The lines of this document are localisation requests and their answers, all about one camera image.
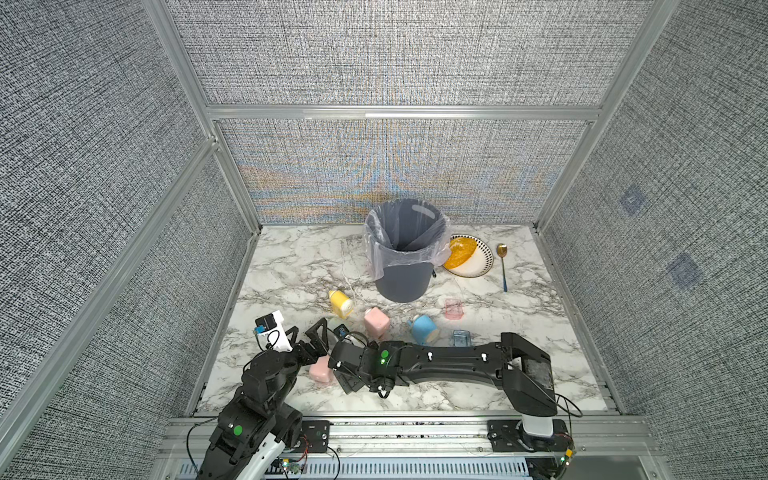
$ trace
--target pink cube container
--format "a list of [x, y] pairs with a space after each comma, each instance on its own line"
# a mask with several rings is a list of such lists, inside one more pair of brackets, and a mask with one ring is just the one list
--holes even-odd
[[389, 317], [377, 306], [366, 310], [363, 322], [366, 324], [368, 336], [380, 339], [389, 330]]
[[330, 385], [333, 383], [333, 370], [328, 368], [329, 356], [321, 356], [313, 365], [310, 366], [310, 378], [320, 385]]

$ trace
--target blue square patch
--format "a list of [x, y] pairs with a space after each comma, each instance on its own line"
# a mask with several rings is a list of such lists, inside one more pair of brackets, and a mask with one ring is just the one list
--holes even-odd
[[640, 213], [640, 209], [643, 207], [645, 200], [645, 194], [640, 190], [640, 187], [637, 185], [630, 185], [627, 191], [624, 192], [624, 195], [619, 199], [619, 203], [624, 207], [630, 217], [634, 217]]
[[667, 265], [667, 273], [680, 290], [687, 290], [697, 285], [703, 276], [701, 268], [687, 252], [681, 253]]

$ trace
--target aluminum frame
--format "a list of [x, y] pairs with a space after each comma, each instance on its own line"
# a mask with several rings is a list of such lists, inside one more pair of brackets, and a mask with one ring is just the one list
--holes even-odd
[[109, 314], [114, 302], [163, 232], [184, 196], [192, 188], [206, 160], [211, 156], [213, 146], [214, 139], [209, 137], [197, 148], [194, 156], [154, 206], [104, 279], [91, 292], [56, 344], [5, 410], [0, 418], [0, 474], [7, 469]]
[[[479, 415], [472, 411], [403, 412], [401, 415], [350, 416], [346, 413], [318, 415], [307, 414], [305, 420], [331, 422], [329, 442], [341, 458], [403, 458], [415, 457], [514, 457], [550, 456], [549, 452], [530, 454], [494, 453], [486, 438], [487, 421], [515, 419], [519, 415], [504, 412], [488, 412]], [[559, 417], [568, 421], [567, 416]], [[643, 465], [649, 471], [664, 478], [659, 465], [664, 464], [659, 446], [650, 436], [644, 417], [634, 415], [593, 415], [573, 422], [577, 455], [632, 455], [644, 458]], [[171, 480], [187, 460], [186, 437], [189, 429], [199, 419], [172, 419], [161, 443], [150, 478]], [[194, 457], [204, 455], [214, 424], [201, 425], [190, 434], [190, 451]], [[325, 458], [325, 454], [310, 454]]]
[[230, 295], [227, 298], [227, 305], [224, 307], [224, 311], [221, 313], [221, 319], [219, 320], [219, 326], [216, 328], [214, 338], [210, 342], [210, 348], [208, 354], [205, 357], [203, 368], [200, 374], [197, 376], [197, 381], [192, 390], [192, 396], [187, 403], [187, 408], [184, 410], [185, 415], [192, 415], [197, 409], [197, 404], [200, 401], [200, 396], [203, 394], [205, 384], [208, 381], [211, 370], [214, 368], [216, 362], [216, 356], [219, 353], [221, 346], [221, 340], [224, 338], [224, 333], [227, 331], [227, 327], [230, 325], [230, 319], [232, 318], [232, 312], [234, 311], [235, 304], [237, 303], [237, 297], [240, 295], [240, 289], [243, 287], [243, 282], [248, 274], [250, 268], [250, 261], [253, 259], [253, 252], [256, 250], [256, 245], [259, 243], [259, 235], [254, 234], [248, 240], [248, 247], [246, 248], [243, 260], [240, 262], [240, 268], [237, 270], [237, 278], [232, 284]]
[[181, 37], [167, 5], [164, 0], [142, 0], [142, 3], [155, 30], [157, 30], [163, 48], [168, 55], [168, 60], [179, 78], [181, 87], [184, 89], [184, 93], [187, 94], [187, 99], [192, 107], [192, 112], [194, 112], [197, 121], [200, 123], [200, 128], [203, 129], [206, 135], [214, 136], [219, 144], [216, 159], [219, 162], [221, 173], [224, 175], [224, 180], [227, 182], [227, 186], [232, 193], [232, 198], [234, 198], [237, 207], [240, 209], [243, 220], [245, 220], [251, 232], [260, 232], [261, 222], [259, 221], [259, 216], [253, 201], [250, 200], [245, 182], [243, 182], [243, 178], [240, 176], [237, 165], [227, 147], [227, 142], [221, 135], [221, 131], [218, 130], [206, 115], [206, 98], [203, 87], [192, 67], [189, 55], [187, 55], [187, 51], [184, 49]]
[[589, 155], [598, 144], [605, 128], [611, 122], [613, 114], [618, 109], [621, 100], [629, 90], [632, 81], [637, 76], [645, 58], [661, 35], [672, 14], [677, 10], [680, 0], [656, 0], [651, 6], [640, 31], [637, 33], [632, 46], [621, 62], [611, 86], [608, 88], [601, 105], [601, 113], [594, 124], [584, 132], [578, 146], [565, 165], [562, 173], [555, 181], [552, 190], [547, 196], [541, 212], [538, 215], [537, 228], [545, 232], [554, 214], [563, 203], [565, 196], [571, 189], [581, 168], [586, 163]]
[[583, 120], [596, 121], [598, 107], [550, 105], [245, 105], [212, 104], [205, 108], [211, 120], [225, 118], [281, 118], [304, 120], [443, 119], [443, 120]]
[[594, 344], [592, 335], [587, 328], [587, 323], [584, 321], [584, 317], [581, 315], [581, 311], [576, 305], [576, 301], [571, 294], [571, 290], [568, 288], [568, 284], [565, 282], [560, 267], [555, 263], [546, 242], [544, 242], [543, 234], [537, 232], [536, 229], [531, 228], [531, 235], [533, 235], [538, 251], [541, 254], [541, 258], [544, 260], [549, 276], [552, 277], [554, 288], [558, 291], [560, 300], [565, 308], [565, 314], [568, 315], [568, 319], [571, 321], [571, 326], [576, 333], [576, 339], [584, 351], [584, 356], [587, 357], [587, 362], [589, 363], [592, 373], [598, 382], [605, 382], [605, 385], [611, 394], [611, 399], [613, 399], [619, 412], [626, 412], [626, 406], [618, 395], [616, 384], [611, 378], [611, 374], [608, 373], [608, 368], [605, 365], [605, 361], [603, 360], [600, 351]]

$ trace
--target yellow bottle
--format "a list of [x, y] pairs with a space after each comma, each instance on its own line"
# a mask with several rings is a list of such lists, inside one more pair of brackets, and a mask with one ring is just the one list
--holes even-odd
[[355, 306], [354, 302], [344, 294], [341, 290], [331, 290], [328, 292], [328, 297], [331, 300], [331, 307], [333, 312], [342, 319], [345, 319], [352, 313], [352, 308]]

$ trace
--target plastic trash bag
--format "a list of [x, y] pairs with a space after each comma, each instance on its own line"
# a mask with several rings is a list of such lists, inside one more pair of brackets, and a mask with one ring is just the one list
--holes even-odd
[[363, 239], [374, 280], [395, 265], [430, 262], [451, 256], [450, 220], [424, 200], [402, 199], [376, 205], [368, 213]]

